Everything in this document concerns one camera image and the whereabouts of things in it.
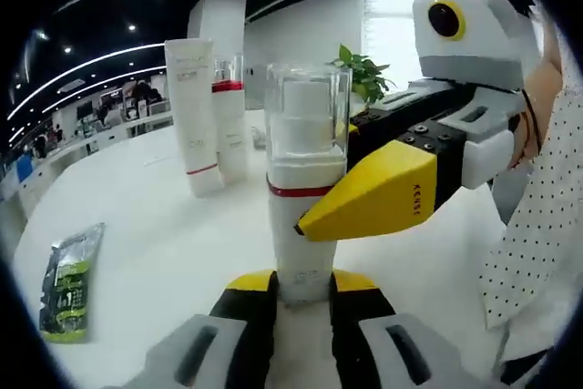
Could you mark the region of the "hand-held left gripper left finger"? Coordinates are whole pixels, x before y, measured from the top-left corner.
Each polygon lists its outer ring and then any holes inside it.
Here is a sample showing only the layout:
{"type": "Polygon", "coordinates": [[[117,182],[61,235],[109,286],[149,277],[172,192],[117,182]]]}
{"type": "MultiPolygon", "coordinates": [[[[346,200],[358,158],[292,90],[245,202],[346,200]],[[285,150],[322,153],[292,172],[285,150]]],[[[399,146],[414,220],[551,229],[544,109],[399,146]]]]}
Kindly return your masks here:
{"type": "Polygon", "coordinates": [[[262,388],[274,352],[279,283],[273,270],[231,282],[146,354],[133,388],[262,388]]]}

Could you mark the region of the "person's right hand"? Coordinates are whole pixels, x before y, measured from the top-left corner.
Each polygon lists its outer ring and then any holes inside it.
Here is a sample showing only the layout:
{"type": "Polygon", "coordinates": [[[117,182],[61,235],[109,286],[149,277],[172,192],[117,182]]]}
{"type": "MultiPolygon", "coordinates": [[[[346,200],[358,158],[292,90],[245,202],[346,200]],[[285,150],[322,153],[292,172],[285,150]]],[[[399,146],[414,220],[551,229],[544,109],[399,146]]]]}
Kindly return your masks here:
{"type": "Polygon", "coordinates": [[[509,167],[536,157],[544,144],[554,101],[562,89],[561,56],[553,24],[543,24],[544,45],[540,63],[526,80],[532,110],[527,110],[514,133],[515,150],[509,167]]]}

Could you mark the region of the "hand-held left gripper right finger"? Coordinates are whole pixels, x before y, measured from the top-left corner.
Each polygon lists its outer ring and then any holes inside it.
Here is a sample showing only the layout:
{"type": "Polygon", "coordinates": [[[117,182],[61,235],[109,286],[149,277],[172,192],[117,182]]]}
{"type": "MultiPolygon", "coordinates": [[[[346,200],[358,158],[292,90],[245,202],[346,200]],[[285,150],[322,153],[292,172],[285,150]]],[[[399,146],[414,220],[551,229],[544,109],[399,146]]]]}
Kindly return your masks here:
{"type": "Polygon", "coordinates": [[[332,355],[343,388],[481,388],[456,347],[397,313],[366,276],[335,270],[330,283],[332,355]]]}

